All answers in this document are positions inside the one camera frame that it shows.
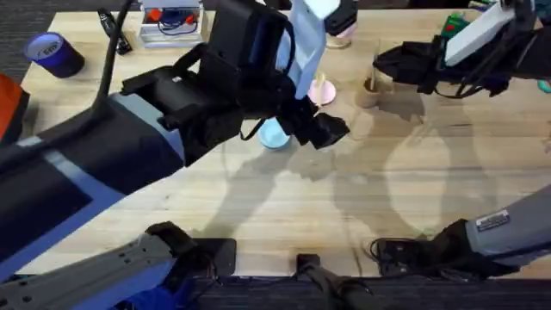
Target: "blue bowl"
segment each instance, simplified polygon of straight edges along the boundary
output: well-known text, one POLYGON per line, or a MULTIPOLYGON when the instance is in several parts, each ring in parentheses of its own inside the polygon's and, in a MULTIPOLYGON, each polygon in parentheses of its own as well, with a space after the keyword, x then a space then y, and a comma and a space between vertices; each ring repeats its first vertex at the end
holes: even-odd
POLYGON ((291 137, 287 136, 277 119, 271 118, 267 120, 258 131, 258 138, 263 146, 272 150, 283 148, 291 137))

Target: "wooden tabletop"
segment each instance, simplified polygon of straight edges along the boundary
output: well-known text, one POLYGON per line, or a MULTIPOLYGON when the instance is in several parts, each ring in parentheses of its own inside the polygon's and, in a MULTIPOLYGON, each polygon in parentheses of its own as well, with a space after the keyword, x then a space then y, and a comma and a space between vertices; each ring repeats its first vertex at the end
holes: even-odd
MULTIPOLYGON (((450 12, 361 11, 352 46, 326 51, 320 70, 338 89, 326 110, 352 129, 335 146, 316 152, 292 145, 273 152, 257 139, 232 139, 191 168, 106 210, 22 272, 87 258, 171 220, 194 237, 235 238, 238 275, 289 275, 295 255, 309 252, 338 274, 377 276, 376 264, 362 252, 369 241, 431 237, 455 220, 503 208, 549 185, 551 96, 535 81, 514 80, 501 96, 483 93, 460 101, 389 84, 393 90, 382 96, 379 108, 356 108, 376 47, 431 40, 450 12)), ((111 91, 123 79, 170 65, 186 53, 140 47, 139 21, 137 12, 127 18, 124 29, 134 52, 117 57, 111 91)), ((208 24, 212 21, 211 12, 208 24)), ((96 13, 58 13, 50 30, 61 33, 86 66, 59 80, 31 65, 22 85, 39 107, 35 132, 91 104, 108 44, 96 13)), ((514 276, 549 278, 551 259, 514 276)))

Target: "painter's tape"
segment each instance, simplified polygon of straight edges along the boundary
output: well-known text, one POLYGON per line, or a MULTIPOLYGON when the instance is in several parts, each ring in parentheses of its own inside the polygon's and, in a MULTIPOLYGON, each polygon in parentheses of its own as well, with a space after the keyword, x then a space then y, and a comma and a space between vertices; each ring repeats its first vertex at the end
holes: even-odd
POLYGON ((58 78, 73 76, 84 66, 84 57, 63 36, 54 32, 36 35, 23 52, 29 60, 58 78))

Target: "white label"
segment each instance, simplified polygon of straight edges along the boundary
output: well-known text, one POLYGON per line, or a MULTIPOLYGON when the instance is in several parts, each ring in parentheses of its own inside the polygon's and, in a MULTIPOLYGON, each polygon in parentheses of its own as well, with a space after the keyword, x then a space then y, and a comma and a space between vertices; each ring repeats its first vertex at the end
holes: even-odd
POLYGON ((509 220, 509 212, 507 212, 507 210, 501 210, 495 214, 490 214, 477 219, 476 227, 479 232, 484 232, 485 230, 505 225, 509 223, 509 220))

